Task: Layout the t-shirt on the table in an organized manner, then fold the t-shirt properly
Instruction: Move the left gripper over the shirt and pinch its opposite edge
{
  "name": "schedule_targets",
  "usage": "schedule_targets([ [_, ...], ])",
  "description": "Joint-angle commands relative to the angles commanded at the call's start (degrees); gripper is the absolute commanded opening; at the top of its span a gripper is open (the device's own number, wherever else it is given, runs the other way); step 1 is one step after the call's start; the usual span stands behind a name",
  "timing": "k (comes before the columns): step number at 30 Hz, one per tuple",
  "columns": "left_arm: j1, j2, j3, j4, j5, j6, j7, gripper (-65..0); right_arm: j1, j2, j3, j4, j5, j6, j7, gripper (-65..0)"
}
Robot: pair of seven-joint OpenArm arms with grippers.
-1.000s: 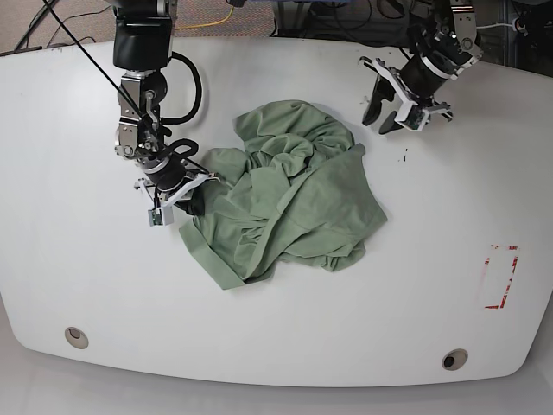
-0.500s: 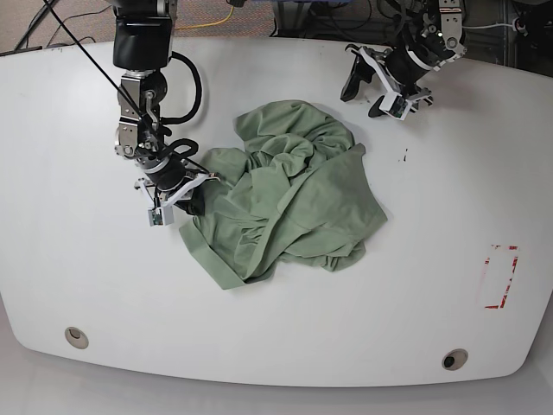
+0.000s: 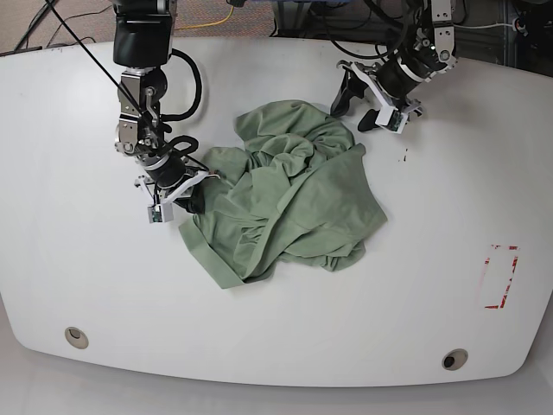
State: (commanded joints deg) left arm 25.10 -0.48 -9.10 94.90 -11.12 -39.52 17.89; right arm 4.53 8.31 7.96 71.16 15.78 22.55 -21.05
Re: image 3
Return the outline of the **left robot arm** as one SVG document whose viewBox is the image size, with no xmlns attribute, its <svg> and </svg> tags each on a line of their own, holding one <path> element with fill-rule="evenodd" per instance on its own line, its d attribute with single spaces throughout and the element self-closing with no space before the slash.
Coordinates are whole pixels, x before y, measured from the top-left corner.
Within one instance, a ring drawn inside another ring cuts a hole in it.
<svg viewBox="0 0 553 415">
<path fill-rule="evenodd" d="M 395 43 L 385 52 L 355 54 L 337 41 L 331 43 L 353 61 L 339 61 L 344 70 L 340 89 L 330 108 L 330 115 L 346 115 L 353 98 L 362 99 L 369 90 L 379 103 L 358 123 L 358 131 L 380 128 L 394 134 L 403 132 L 410 117 L 423 115 L 423 106 L 409 94 L 456 64 L 454 6 L 450 1 L 402 1 L 402 20 L 388 16 L 375 2 L 365 5 L 383 22 L 399 30 Z"/>
</svg>

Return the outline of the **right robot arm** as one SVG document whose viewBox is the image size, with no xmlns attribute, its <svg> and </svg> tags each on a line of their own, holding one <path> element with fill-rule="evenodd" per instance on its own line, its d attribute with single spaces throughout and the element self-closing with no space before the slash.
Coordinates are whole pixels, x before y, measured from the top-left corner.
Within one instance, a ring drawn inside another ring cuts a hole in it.
<svg viewBox="0 0 553 415">
<path fill-rule="evenodd" d="M 200 70 L 187 54 L 173 48 L 175 1 L 116 1 L 113 60 L 124 67 L 118 84 L 120 116 L 115 149 L 134 158 L 144 173 L 135 182 L 149 199 L 149 219 L 170 221 L 173 207 L 190 214 L 205 209 L 201 182 L 209 168 L 196 160 L 196 138 L 166 136 L 174 122 L 191 118 L 200 107 L 203 85 Z M 168 90 L 162 70 L 170 58 L 185 61 L 194 76 L 194 99 L 184 112 L 164 114 L 161 100 Z"/>
</svg>

